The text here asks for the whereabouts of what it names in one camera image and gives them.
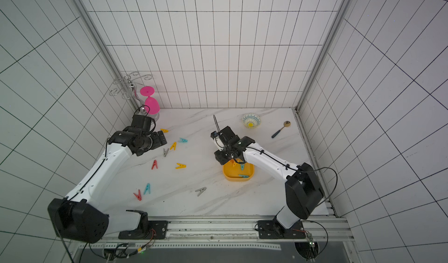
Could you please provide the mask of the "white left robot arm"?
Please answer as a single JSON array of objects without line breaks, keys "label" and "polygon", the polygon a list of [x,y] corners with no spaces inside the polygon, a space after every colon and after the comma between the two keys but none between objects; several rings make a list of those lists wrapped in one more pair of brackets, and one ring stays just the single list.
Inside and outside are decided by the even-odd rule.
[{"label": "white left robot arm", "polygon": [[133,155],[166,145],[162,131],[156,131],[152,117],[133,115],[130,126],[116,131],[91,170],[63,199],[55,198],[48,213],[56,235],[61,239],[97,243],[103,236],[118,233],[121,239],[145,239],[150,234],[148,214],[126,210],[108,212],[101,204],[107,187],[123,164]]}]

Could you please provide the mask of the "yellow storage box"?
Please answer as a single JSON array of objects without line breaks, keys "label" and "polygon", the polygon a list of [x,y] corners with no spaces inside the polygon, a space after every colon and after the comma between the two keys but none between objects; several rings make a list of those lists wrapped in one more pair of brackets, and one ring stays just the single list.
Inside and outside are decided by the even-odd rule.
[{"label": "yellow storage box", "polygon": [[[228,181],[249,181],[255,173],[254,165],[250,163],[245,163],[244,170],[240,169],[240,164],[237,164],[236,167],[233,167],[234,160],[229,161],[225,165],[223,165],[222,172]],[[238,176],[238,174],[248,175],[250,178],[242,179]]]}]

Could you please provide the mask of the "grey clothespin front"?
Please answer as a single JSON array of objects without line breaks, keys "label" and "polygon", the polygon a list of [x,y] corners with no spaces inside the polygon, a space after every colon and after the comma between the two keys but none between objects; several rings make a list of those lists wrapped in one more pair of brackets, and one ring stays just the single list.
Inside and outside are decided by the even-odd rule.
[{"label": "grey clothespin front", "polygon": [[207,188],[206,187],[201,187],[199,189],[197,189],[195,192],[197,193],[197,196],[199,197]]}]

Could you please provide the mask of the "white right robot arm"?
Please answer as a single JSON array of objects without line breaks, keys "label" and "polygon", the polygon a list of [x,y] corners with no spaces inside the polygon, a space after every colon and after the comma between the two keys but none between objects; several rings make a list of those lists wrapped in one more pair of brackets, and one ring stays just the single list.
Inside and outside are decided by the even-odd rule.
[{"label": "white right robot arm", "polygon": [[296,222],[307,220],[324,200],[324,190],[316,170],[309,164],[289,163],[268,152],[252,138],[240,138],[230,127],[212,132],[211,138],[218,147],[214,152],[215,159],[221,165],[231,160],[249,163],[284,183],[286,205],[274,218],[277,228],[290,229]]}]

